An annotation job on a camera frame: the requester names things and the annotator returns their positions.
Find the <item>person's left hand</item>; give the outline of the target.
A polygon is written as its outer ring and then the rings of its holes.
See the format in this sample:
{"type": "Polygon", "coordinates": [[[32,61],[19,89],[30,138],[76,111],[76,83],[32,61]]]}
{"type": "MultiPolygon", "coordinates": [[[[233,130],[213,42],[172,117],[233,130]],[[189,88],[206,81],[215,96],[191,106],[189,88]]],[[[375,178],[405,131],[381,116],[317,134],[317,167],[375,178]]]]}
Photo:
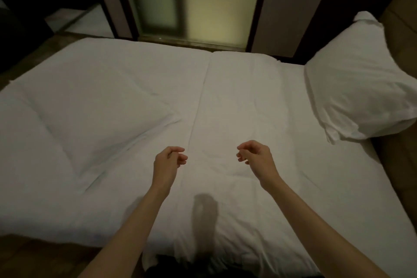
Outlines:
{"type": "Polygon", "coordinates": [[[165,149],[156,155],[151,188],[169,192],[177,175],[177,170],[187,163],[188,156],[173,152],[165,154],[165,149]]]}

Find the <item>white duvet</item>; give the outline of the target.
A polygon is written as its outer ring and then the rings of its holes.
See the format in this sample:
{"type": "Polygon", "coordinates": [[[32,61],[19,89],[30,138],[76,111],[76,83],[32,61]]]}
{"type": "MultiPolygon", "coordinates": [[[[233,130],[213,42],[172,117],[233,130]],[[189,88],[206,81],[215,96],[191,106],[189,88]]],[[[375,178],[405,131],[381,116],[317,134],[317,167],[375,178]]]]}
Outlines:
{"type": "Polygon", "coordinates": [[[206,256],[210,269],[235,265],[259,278],[316,275],[274,200],[236,160],[237,146],[255,139],[270,147],[284,181],[336,231],[391,277],[417,278],[417,234],[372,145],[327,142],[303,67],[263,54],[84,38],[30,70],[82,61],[125,73],[180,120],[138,140],[100,175],[83,178],[13,85],[17,78],[10,81],[0,91],[0,237],[103,247],[149,189],[156,154],[177,145],[189,161],[146,253],[184,262],[206,256]]]}

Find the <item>person's left forearm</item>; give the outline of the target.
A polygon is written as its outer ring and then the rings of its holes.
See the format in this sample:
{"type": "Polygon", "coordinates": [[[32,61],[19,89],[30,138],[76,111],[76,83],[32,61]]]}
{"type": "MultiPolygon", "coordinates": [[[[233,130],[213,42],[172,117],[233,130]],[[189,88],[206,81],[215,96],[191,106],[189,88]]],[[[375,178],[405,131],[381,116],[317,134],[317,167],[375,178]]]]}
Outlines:
{"type": "Polygon", "coordinates": [[[170,189],[152,185],[125,223],[78,278],[131,278],[170,189]]]}

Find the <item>white pillow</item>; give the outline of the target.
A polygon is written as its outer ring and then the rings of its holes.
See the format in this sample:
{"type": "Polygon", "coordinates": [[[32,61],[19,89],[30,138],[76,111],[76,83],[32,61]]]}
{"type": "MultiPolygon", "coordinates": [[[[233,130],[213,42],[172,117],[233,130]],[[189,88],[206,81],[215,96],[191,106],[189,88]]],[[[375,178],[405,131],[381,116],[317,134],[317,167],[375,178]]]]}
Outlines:
{"type": "Polygon", "coordinates": [[[417,79],[391,56],[370,12],[305,64],[316,115],[330,143],[399,133],[417,121],[417,79]]]}
{"type": "Polygon", "coordinates": [[[100,175],[138,140],[180,120],[114,67],[44,63],[13,81],[61,144],[79,177],[100,175]]]}

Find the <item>person's right forearm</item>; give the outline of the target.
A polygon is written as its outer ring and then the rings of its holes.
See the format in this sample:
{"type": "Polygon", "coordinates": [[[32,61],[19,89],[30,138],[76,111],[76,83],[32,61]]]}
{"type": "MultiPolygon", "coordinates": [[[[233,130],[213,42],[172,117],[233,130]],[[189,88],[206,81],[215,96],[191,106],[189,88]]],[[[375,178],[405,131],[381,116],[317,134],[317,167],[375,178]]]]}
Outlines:
{"type": "Polygon", "coordinates": [[[257,177],[324,278],[390,278],[314,212],[277,171],[257,177]]]}

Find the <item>person's right hand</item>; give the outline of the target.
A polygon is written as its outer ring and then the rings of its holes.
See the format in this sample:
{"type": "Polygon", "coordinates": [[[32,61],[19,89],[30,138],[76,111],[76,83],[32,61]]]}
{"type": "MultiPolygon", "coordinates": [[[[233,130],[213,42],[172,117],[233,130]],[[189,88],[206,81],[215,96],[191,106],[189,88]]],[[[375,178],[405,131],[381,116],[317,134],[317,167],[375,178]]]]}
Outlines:
{"type": "Polygon", "coordinates": [[[238,150],[237,158],[239,162],[244,162],[250,166],[264,190],[269,191],[273,187],[274,182],[280,180],[278,170],[268,146],[258,142],[257,152],[238,150]]]}

